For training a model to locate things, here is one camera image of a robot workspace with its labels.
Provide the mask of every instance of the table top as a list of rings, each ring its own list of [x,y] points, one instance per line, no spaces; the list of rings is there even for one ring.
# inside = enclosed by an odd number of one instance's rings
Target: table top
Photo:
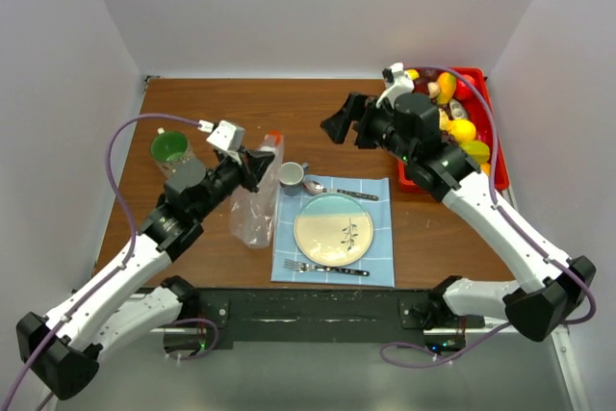
[[[249,148],[256,148],[267,132],[278,130],[285,136],[285,161],[307,162],[312,173],[389,177],[399,288],[430,288],[452,274],[476,280],[512,279],[504,263],[461,218],[428,195],[400,191],[392,156],[378,149],[358,150],[352,131],[344,145],[329,140],[319,124],[341,108],[351,91],[378,95],[383,84],[378,80],[154,79],[141,112],[231,120],[245,128],[244,145]],[[149,152],[158,127],[186,134],[206,166],[218,163],[205,134],[193,127],[166,120],[140,121],[120,182],[138,226],[156,206],[165,182]],[[196,243],[146,286],[178,274],[197,287],[323,287],[270,282],[271,246],[253,250],[234,238],[229,232],[227,202],[203,225],[205,232]],[[117,255],[128,236],[126,218],[116,204],[98,270]]]

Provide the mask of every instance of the leaf pattern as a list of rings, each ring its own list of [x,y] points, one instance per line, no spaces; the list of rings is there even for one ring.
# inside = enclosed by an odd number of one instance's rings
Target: leaf pattern
[[[351,250],[355,245],[355,238],[359,236],[359,233],[357,232],[357,225],[349,218],[348,226],[343,228],[342,231],[345,233],[345,239],[340,241],[340,244],[347,244],[346,250]]]

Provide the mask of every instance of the spoon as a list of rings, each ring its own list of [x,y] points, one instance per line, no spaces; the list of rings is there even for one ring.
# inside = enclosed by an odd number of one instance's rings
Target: spoon
[[[348,192],[347,190],[336,190],[336,189],[326,188],[321,183],[315,182],[314,180],[304,180],[304,188],[310,194],[341,193],[341,194],[346,194],[347,196],[356,197],[358,199],[368,199],[369,201],[378,201],[378,196],[375,196],[374,194]]]

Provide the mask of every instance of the blue placemat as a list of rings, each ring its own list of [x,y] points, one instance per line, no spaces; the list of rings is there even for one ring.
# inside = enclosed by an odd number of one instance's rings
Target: blue placemat
[[[293,234],[295,217],[301,207],[313,197],[306,191],[296,196],[287,196],[283,192],[278,195],[278,214],[273,238],[273,264],[271,266],[272,281],[292,281],[295,283],[325,283],[325,284],[361,284],[366,286],[395,287],[394,279],[394,244],[392,240],[392,210],[389,196],[389,179],[380,180],[322,177],[307,175],[326,188],[337,188],[353,192],[376,194],[378,201],[357,199],[372,217],[374,235],[368,252],[348,268],[367,270],[370,276],[350,276],[331,272],[310,271],[300,273],[283,268],[285,259],[311,262],[297,247]]]

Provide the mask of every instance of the white wall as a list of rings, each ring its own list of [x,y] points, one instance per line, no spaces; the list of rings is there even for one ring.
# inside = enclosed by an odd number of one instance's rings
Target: white wall
[[[597,265],[599,314],[572,330],[594,409],[616,409],[615,0],[534,0],[492,72],[520,208]]]
[[[0,397],[14,326],[83,284],[111,211],[104,145],[138,109],[138,72],[103,0],[0,0]],[[118,170],[126,142],[115,157]],[[12,409],[34,409],[29,374]]]
[[[387,64],[490,70],[530,0],[105,0],[149,74],[374,77]]]

